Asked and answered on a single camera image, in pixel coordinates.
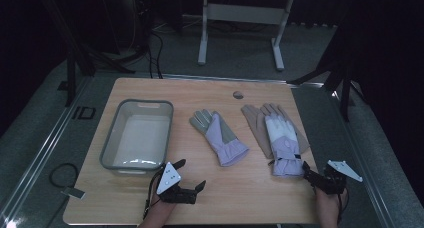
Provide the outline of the grey plastic basin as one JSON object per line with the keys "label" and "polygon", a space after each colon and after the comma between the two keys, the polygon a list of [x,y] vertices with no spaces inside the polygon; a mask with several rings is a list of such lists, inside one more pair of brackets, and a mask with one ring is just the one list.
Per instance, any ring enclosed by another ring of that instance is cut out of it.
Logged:
{"label": "grey plastic basin", "polygon": [[119,174],[157,171],[167,157],[173,104],[165,100],[122,101],[115,112],[100,164]]}

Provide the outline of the person's right hand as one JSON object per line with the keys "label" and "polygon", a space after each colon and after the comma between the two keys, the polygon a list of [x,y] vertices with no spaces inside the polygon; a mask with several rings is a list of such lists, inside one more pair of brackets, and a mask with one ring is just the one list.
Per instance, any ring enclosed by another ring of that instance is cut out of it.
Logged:
{"label": "person's right hand", "polygon": [[330,216],[338,216],[339,212],[345,206],[346,192],[342,194],[326,194],[319,188],[315,189],[316,193],[316,209],[318,216],[324,214]]}

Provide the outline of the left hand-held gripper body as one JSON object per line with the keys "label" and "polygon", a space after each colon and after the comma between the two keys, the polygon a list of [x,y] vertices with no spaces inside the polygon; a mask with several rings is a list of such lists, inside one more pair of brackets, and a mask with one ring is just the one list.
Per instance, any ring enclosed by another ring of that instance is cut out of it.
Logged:
{"label": "left hand-held gripper body", "polygon": [[156,194],[163,202],[194,204],[197,199],[195,190],[181,188],[179,182],[182,177],[173,166],[174,163],[168,162],[162,172]]}

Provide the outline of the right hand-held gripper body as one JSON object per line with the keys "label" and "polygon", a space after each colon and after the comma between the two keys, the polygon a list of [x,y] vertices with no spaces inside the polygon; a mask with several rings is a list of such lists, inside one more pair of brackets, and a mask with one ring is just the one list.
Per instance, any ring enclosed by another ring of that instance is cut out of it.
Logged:
{"label": "right hand-held gripper body", "polygon": [[314,174],[314,185],[326,194],[342,194],[346,188],[346,179],[352,178],[362,182],[363,178],[355,172],[346,161],[329,160],[324,168],[324,174]]}

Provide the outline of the purple and white glove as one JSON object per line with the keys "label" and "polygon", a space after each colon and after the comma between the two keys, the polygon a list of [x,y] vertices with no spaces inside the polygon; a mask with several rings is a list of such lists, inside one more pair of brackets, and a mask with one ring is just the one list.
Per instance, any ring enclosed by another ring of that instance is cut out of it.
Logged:
{"label": "purple and white glove", "polygon": [[271,113],[265,117],[265,124],[274,157],[273,175],[297,177],[303,175],[303,161],[295,129],[289,120]]}

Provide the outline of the grey tape piece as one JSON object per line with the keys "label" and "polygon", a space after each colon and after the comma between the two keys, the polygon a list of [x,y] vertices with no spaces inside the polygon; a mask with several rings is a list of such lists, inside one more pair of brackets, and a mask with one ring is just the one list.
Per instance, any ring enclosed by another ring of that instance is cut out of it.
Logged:
{"label": "grey tape piece", "polygon": [[77,199],[83,199],[85,196],[85,192],[82,190],[79,190],[77,188],[74,187],[65,187],[62,191],[62,194],[69,196],[69,197],[74,197]]}

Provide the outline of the white desk frame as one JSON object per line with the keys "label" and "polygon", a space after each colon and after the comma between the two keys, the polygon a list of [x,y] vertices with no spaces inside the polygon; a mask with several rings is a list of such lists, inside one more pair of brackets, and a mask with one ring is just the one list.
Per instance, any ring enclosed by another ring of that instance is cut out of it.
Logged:
{"label": "white desk frame", "polygon": [[286,0],[284,8],[254,7],[210,3],[203,0],[202,34],[200,39],[198,64],[205,65],[208,47],[208,21],[227,21],[277,25],[277,35],[270,40],[276,69],[285,69],[280,43],[288,22],[294,0]]}

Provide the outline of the metal floor rail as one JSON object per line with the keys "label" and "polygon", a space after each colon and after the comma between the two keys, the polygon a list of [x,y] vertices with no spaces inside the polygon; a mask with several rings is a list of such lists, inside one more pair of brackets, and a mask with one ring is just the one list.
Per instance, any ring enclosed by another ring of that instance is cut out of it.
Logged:
{"label": "metal floor rail", "polygon": [[370,107],[356,95],[346,97],[347,116],[342,114],[341,93],[333,91],[329,97],[380,227],[395,228],[394,213],[390,211],[395,201],[390,175],[398,174],[399,163],[380,124]]}
{"label": "metal floor rail", "polygon": [[176,74],[164,74],[162,75],[163,79],[174,79],[174,80],[209,80],[209,81],[234,81],[234,82],[259,82],[259,83],[279,83],[279,84],[288,84],[293,87],[308,86],[314,88],[321,88],[324,86],[324,83],[320,82],[304,82],[300,85],[288,83],[284,80],[261,80],[261,79],[244,79],[244,78],[226,78],[226,77],[209,77],[209,76],[192,76],[192,75],[176,75]]}
{"label": "metal floor rail", "polygon": [[80,81],[68,105],[67,93],[43,84],[0,138],[0,228],[13,223],[91,80]]}

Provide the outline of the person's left hand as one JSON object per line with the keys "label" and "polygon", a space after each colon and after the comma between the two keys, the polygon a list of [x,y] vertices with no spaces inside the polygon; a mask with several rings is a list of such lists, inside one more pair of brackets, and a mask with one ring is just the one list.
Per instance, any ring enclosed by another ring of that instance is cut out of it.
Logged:
{"label": "person's left hand", "polygon": [[154,220],[167,220],[175,207],[175,203],[163,202],[156,194],[156,192],[153,192],[147,218]]}

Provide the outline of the dark equipment with red light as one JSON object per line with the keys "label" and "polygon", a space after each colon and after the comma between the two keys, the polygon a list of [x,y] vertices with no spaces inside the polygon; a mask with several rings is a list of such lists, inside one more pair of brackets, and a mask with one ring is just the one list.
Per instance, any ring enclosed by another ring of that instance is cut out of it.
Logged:
{"label": "dark equipment with red light", "polygon": [[147,24],[151,18],[153,0],[134,0],[136,13],[142,24]]}

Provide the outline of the purple and grey glove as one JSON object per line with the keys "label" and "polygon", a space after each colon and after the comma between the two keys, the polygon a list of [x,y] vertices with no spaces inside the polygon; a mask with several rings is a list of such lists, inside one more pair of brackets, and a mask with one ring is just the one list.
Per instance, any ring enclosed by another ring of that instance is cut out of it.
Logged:
{"label": "purple and grey glove", "polygon": [[195,111],[189,122],[205,136],[222,167],[232,166],[248,154],[249,148],[237,138],[217,111]]}

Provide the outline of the black tripod stand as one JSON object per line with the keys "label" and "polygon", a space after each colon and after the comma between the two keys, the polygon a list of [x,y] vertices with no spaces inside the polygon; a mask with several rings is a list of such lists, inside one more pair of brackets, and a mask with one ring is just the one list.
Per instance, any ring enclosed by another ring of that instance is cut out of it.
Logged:
{"label": "black tripod stand", "polygon": [[124,68],[117,62],[96,51],[94,48],[84,44],[78,36],[77,30],[72,25],[71,19],[59,8],[56,0],[41,1],[67,46],[66,107],[69,107],[76,99],[76,67],[80,68],[84,76],[93,76],[96,72],[91,55],[119,72],[134,74],[134,71]]}
{"label": "black tripod stand", "polygon": [[288,81],[288,84],[301,85],[325,72],[329,76],[324,82],[326,91],[334,92],[342,85],[340,113],[348,122],[348,105],[350,87],[353,80],[354,62],[358,56],[359,34],[354,23],[344,19],[338,26],[315,70],[297,79]]}

